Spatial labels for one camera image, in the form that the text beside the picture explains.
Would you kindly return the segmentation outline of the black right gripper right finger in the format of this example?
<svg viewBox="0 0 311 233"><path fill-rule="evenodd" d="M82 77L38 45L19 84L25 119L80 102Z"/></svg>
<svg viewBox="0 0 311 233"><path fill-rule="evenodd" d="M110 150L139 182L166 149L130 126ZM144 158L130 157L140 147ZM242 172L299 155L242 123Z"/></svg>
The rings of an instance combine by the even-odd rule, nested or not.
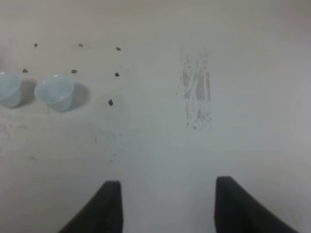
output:
<svg viewBox="0 0 311 233"><path fill-rule="evenodd" d="M218 233L295 233L232 177L216 179L214 225Z"/></svg>

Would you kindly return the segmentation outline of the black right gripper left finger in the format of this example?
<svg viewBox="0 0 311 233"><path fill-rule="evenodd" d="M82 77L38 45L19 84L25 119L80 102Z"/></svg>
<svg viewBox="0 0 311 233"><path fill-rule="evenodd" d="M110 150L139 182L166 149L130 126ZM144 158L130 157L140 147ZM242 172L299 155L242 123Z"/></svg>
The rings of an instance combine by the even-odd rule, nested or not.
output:
<svg viewBox="0 0 311 233"><path fill-rule="evenodd" d="M61 233L122 233L121 183L107 181Z"/></svg>

